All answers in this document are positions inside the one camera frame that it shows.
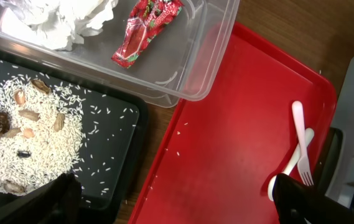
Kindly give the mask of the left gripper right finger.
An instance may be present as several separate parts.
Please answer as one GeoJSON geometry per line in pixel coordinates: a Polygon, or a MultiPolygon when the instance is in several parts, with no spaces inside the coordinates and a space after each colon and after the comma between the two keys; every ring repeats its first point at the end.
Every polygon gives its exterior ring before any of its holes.
{"type": "Polygon", "coordinates": [[[280,173],[272,191],[280,224],[354,224],[354,213],[292,177],[280,173]]]}

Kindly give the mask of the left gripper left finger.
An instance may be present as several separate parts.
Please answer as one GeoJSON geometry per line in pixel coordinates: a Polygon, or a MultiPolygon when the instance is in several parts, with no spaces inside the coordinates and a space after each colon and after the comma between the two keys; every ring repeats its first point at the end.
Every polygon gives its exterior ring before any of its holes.
{"type": "Polygon", "coordinates": [[[62,174],[37,190],[0,208],[0,224],[76,223],[82,186],[62,174]]]}

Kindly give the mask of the white plastic fork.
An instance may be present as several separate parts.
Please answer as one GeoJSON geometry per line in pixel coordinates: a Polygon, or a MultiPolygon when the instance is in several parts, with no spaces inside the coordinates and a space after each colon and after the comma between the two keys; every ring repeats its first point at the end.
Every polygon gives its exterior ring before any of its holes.
{"type": "Polygon", "coordinates": [[[312,175],[310,172],[309,158],[305,140],[305,121],[303,105],[300,101],[292,103],[292,115],[296,127],[297,138],[300,146],[300,158],[297,162],[299,175],[306,186],[313,186],[312,175]]]}

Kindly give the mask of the white plastic spoon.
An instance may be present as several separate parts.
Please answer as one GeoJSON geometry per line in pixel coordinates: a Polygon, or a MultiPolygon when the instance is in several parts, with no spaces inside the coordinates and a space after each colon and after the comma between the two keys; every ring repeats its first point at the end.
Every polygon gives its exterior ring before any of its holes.
{"type": "MultiPolygon", "coordinates": [[[[305,143],[306,146],[308,146],[312,139],[314,138],[314,130],[312,128],[307,128],[305,130],[305,143]]],[[[290,175],[290,173],[292,172],[293,168],[296,166],[296,164],[298,163],[298,160],[300,159],[300,145],[298,144],[289,160],[289,162],[287,163],[287,165],[285,166],[284,170],[282,171],[283,174],[286,175],[290,175]]],[[[272,192],[273,192],[273,188],[274,188],[274,184],[276,181],[276,176],[274,175],[271,180],[268,183],[268,198],[270,199],[270,201],[274,201],[273,196],[272,196],[272,192]]]]}

